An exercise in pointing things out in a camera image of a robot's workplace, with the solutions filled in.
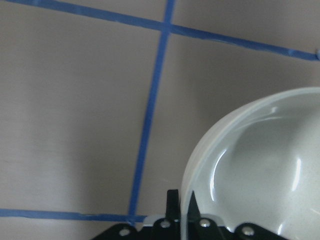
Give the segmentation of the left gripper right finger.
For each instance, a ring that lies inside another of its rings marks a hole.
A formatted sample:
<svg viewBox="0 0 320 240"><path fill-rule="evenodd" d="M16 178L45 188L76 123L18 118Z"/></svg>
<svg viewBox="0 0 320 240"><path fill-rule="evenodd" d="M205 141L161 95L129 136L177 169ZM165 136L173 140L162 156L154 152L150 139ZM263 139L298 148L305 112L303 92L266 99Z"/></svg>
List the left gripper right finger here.
<svg viewBox="0 0 320 240"><path fill-rule="evenodd" d="M188 206L188 222L194 223L201 218L200 210L198 208L195 192L192 191L189 206Z"/></svg>

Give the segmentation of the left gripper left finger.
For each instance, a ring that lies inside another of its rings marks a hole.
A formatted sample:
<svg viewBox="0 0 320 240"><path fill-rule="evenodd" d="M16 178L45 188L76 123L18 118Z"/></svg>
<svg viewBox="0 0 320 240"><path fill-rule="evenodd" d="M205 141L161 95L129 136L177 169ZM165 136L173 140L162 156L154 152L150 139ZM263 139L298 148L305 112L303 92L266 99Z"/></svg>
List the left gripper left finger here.
<svg viewBox="0 0 320 240"><path fill-rule="evenodd" d="M167 191L165 218L171 222L180 221L180 199L178 189L170 189Z"/></svg>

